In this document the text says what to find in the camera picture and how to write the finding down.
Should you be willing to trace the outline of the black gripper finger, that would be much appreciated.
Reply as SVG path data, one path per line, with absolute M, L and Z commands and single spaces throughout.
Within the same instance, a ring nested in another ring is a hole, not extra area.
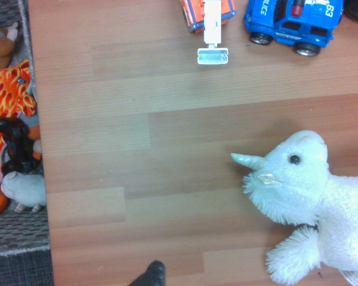
M 133 280 L 129 286 L 166 286 L 165 265 L 159 260 L 151 262 L 146 271 Z

